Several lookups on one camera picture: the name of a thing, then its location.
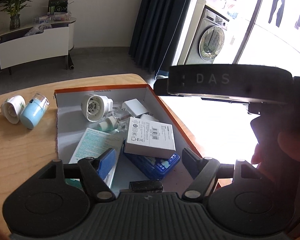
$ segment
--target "blue box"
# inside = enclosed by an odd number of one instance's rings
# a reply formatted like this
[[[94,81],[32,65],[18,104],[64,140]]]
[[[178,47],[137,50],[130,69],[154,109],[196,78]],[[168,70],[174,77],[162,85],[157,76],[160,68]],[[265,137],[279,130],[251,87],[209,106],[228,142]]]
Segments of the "blue box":
[[[163,179],[180,161],[180,156],[176,153],[169,159],[123,153],[149,179]]]

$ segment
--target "washing machine door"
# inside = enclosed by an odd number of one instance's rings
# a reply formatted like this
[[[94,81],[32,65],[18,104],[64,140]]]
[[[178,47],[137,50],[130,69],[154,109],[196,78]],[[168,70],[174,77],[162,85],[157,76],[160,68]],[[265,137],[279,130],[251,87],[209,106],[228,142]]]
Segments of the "washing machine door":
[[[221,51],[225,33],[219,26],[208,28],[199,41],[199,55],[203,60],[213,60]]]

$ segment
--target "cardboard box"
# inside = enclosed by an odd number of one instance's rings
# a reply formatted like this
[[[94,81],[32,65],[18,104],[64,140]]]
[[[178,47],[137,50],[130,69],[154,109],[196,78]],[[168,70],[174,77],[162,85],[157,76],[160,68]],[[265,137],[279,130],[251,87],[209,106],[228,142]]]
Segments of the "cardboard box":
[[[176,151],[172,125],[131,117],[124,151],[169,159]]]
[[[191,148],[197,154],[193,143],[186,137],[183,127],[170,114],[161,99],[157,97],[148,84],[110,85],[81,88],[66,88],[55,91],[57,101],[57,149],[58,158],[63,163],[69,163],[86,128],[94,129],[96,123],[89,122],[82,114],[81,101],[85,95],[96,94],[107,96],[114,102],[114,107],[121,107],[122,103],[131,99],[138,101],[162,123],[169,123],[173,127],[176,153],[181,157],[184,148]],[[183,98],[175,97],[182,104]],[[115,170],[111,190],[117,196],[121,189],[127,189],[130,181],[146,180],[144,175],[127,157],[120,155]],[[180,161],[162,181],[163,187],[169,192],[183,192],[193,181],[192,177]]]
[[[117,161],[104,180],[107,186],[111,187],[122,144],[123,138],[119,135],[108,134],[87,128],[81,137],[69,163],[78,163],[80,159],[85,157],[98,158],[109,148],[114,148],[117,155]]]

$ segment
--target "finger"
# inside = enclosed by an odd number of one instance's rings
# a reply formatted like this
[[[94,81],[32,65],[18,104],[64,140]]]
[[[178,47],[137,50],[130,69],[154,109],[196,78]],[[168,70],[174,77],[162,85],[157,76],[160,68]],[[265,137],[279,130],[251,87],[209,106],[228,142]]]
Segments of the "finger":
[[[251,164],[259,164],[263,161],[262,150],[259,144],[255,146],[254,154],[251,158]]]
[[[257,167],[258,171],[260,171],[263,175],[267,176],[268,179],[272,180],[272,182],[275,182],[274,176],[267,171],[266,169],[263,168],[263,164],[260,163]]]
[[[292,159],[300,162],[300,133],[281,132],[277,138],[280,148]]]

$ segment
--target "wooden table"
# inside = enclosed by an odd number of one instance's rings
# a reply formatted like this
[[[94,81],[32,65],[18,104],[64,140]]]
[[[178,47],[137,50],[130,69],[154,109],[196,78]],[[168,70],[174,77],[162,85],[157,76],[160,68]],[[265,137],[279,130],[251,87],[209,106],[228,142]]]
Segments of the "wooden table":
[[[36,92],[46,96],[50,102],[49,109],[34,130],[28,130],[20,122],[17,125],[11,124],[0,114],[0,229],[2,231],[6,234],[10,233],[2,216],[2,204],[4,200],[30,176],[50,160],[57,157],[57,105],[54,99],[55,89],[145,83],[138,75],[122,74],[56,82],[0,96],[0,105],[7,98],[11,98],[14,95],[21,95],[28,102]],[[172,111],[171,113],[181,127],[183,127],[187,136],[195,144],[200,153],[203,154],[203,149],[195,142],[192,133]]]

